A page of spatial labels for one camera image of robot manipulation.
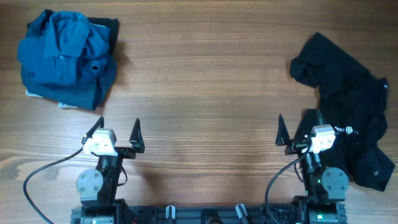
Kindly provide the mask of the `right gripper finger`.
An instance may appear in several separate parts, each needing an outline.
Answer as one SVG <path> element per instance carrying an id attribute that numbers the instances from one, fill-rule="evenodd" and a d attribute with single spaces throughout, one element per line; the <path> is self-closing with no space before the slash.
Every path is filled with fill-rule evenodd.
<path id="1" fill-rule="evenodd" d="M 286 146 L 288 145 L 289 141 L 290 141 L 289 132 L 287 130 L 284 117 L 282 116 L 282 114 L 280 114 L 278 117 L 278 129 L 275 139 L 275 145 Z"/>
<path id="2" fill-rule="evenodd" d="M 314 126 L 324 125 L 326 120 L 318 109 L 307 109 L 303 115 L 303 129 L 311 131 Z"/>

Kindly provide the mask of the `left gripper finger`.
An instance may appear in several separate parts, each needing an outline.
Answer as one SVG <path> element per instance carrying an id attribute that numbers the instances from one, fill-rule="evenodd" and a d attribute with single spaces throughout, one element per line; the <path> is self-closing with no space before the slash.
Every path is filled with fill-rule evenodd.
<path id="1" fill-rule="evenodd" d="M 144 153 L 145 145 L 141 133 L 141 123 L 139 118 L 134 122 L 129 142 L 136 153 Z"/>
<path id="2" fill-rule="evenodd" d="M 104 118 L 102 116 L 99 117 L 97 122 L 90 128 L 90 130 L 83 136 L 81 143 L 85 144 L 89 138 L 92 138 L 94 132 L 98 128 L 104 128 Z"/>

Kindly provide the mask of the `black t-shirt with logo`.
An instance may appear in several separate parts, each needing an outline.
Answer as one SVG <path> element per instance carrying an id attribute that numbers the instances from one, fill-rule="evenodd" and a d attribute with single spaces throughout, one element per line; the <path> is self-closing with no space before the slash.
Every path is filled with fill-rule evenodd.
<path id="1" fill-rule="evenodd" d="M 291 61 L 290 75 L 317 88 L 318 109 L 336 131 L 321 158 L 347 173 L 357 185 L 385 191 L 395 164 L 377 145 L 387 130 L 388 82 L 317 32 Z"/>

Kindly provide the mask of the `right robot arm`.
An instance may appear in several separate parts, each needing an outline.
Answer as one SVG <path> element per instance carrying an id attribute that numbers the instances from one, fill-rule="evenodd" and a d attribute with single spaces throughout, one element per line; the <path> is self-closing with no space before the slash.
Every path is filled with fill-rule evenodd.
<path id="1" fill-rule="evenodd" d="M 335 130 L 319 110 L 305 110 L 293 138 L 279 115 L 275 144 L 284 146 L 286 155 L 297 155 L 292 165 L 299 165 L 305 195 L 296 195 L 286 209 L 268 206 L 276 223 L 348 222 L 344 204 L 348 176 L 337 167 L 325 165 L 320 156 L 332 148 L 335 140 Z"/>

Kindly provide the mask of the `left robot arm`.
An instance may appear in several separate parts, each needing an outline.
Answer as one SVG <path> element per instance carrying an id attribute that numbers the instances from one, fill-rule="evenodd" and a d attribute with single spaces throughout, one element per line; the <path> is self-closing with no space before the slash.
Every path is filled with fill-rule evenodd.
<path id="1" fill-rule="evenodd" d="M 95 125 L 83 136 L 83 151 L 98 157 L 94 169 L 84 170 L 76 180 L 80 194 L 81 208 L 72 211 L 71 223 L 116 224 L 138 223 L 139 219 L 124 199 L 117 199 L 118 187 L 124 159 L 135 159 L 137 153 L 145 151 L 140 120 L 136 119 L 129 137 L 130 147 L 117 147 L 116 135 L 104 127 L 100 117 Z"/>

